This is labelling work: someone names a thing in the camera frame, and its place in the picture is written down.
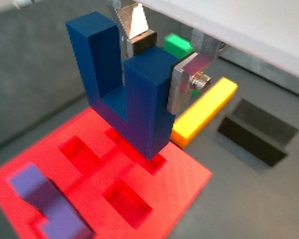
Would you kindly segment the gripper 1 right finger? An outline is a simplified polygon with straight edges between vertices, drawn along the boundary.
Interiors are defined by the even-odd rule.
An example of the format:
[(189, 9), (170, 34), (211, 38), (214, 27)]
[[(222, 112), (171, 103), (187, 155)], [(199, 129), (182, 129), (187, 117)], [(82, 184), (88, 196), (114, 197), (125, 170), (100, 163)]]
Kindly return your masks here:
[(228, 50), (229, 45), (194, 29), (191, 47), (194, 52), (179, 60), (171, 71), (167, 110), (173, 115), (177, 115), (190, 103), (194, 90), (206, 91), (211, 78), (205, 71)]

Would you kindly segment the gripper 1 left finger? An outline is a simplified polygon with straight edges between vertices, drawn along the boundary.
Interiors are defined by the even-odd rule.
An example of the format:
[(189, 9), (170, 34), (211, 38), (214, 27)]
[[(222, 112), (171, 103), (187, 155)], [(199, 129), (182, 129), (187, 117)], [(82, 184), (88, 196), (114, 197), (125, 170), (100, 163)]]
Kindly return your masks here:
[(112, 0), (125, 30), (126, 53), (134, 57), (158, 43), (158, 33), (150, 29), (143, 4), (134, 0)]

